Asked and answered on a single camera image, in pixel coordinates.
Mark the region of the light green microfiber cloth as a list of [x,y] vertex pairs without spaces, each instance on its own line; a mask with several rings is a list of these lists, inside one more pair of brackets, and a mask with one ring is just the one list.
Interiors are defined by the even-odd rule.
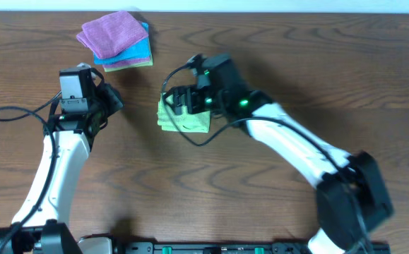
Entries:
[[182,114],[175,115],[169,107],[164,107],[162,100],[158,102],[158,125],[163,131],[177,132],[167,114],[170,114],[179,130],[184,133],[208,133],[211,124],[211,113],[205,111],[198,114],[189,114],[187,107],[182,107]]

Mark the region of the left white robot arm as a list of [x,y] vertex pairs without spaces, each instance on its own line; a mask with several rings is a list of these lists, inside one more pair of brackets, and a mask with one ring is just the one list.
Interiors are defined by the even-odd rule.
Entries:
[[49,103],[48,119],[26,110],[42,124],[44,150],[29,193],[11,225],[0,228],[0,253],[111,253],[112,240],[91,246],[77,242],[69,215],[81,169],[108,118],[123,106],[110,84],[85,85],[78,95],[63,89]]

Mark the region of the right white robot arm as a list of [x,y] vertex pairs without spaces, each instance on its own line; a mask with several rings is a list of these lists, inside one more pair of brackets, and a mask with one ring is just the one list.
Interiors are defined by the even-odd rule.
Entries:
[[308,241],[310,253],[374,253],[369,234],[393,214],[393,205],[376,160],[352,155],[317,137],[268,95],[246,88],[161,90],[167,116],[222,114],[227,127],[241,128],[290,163],[316,191],[319,230]]

